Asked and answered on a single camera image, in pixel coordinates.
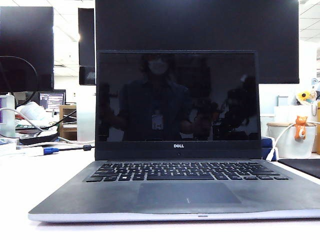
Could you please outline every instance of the laptop keyboard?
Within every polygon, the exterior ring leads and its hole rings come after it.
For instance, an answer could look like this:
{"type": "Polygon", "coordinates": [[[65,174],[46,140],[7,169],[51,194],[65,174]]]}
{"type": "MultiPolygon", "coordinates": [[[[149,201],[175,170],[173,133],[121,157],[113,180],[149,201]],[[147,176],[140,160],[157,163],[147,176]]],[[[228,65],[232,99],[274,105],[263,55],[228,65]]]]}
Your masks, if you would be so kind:
{"type": "Polygon", "coordinates": [[[85,181],[288,180],[257,162],[106,163],[85,181]]]}

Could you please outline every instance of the touchpad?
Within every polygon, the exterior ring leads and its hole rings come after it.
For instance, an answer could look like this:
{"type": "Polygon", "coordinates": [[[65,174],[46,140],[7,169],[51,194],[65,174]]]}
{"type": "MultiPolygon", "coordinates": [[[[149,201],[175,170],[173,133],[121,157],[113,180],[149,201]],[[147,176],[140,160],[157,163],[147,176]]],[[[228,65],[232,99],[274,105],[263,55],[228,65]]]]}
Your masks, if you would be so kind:
{"type": "Polygon", "coordinates": [[[226,185],[219,182],[142,183],[138,203],[172,204],[238,204],[241,203],[226,185]]]}

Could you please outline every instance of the black laptop screen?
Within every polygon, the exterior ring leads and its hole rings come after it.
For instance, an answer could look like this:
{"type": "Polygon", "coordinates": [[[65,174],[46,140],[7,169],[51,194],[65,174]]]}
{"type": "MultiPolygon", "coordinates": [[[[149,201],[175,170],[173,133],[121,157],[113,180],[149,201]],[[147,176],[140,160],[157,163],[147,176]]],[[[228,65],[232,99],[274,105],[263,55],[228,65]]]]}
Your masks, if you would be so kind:
{"type": "Polygon", "coordinates": [[[106,52],[98,61],[99,142],[260,138],[253,53],[106,52]]]}

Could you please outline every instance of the white desk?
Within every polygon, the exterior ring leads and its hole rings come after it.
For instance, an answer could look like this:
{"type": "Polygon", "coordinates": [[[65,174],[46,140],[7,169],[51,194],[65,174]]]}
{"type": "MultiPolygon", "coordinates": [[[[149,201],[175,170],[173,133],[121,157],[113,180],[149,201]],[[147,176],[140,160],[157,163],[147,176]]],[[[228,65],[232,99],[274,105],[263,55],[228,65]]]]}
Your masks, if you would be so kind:
{"type": "MultiPolygon", "coordinates": [[[[94,151],[0,158],[0,238],[7,239],[319,239],[320,219],[49,224],[28,211],[94,160],[94,151]]],[[[320,184],[320,179],[309,176],[320,184]]]]}

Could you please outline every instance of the laptop bezel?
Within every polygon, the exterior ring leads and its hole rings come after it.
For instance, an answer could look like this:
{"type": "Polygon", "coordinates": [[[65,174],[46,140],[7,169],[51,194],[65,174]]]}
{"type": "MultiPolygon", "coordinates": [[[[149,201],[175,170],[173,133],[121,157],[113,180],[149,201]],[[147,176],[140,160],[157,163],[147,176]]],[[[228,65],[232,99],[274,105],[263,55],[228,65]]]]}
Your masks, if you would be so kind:
{"type": "Polygon", "coordinates": [[[221,50],[98,50],[96,69],[95,160],[115,159],[186,159],[186,158],[261,158],[260,108],[257,104],[258,140],[233,141],[99,141],[99,87],[101,54],[253,54],[255,64],[256,101],[259,103],[259,69],[257,51],[221,50]]]}

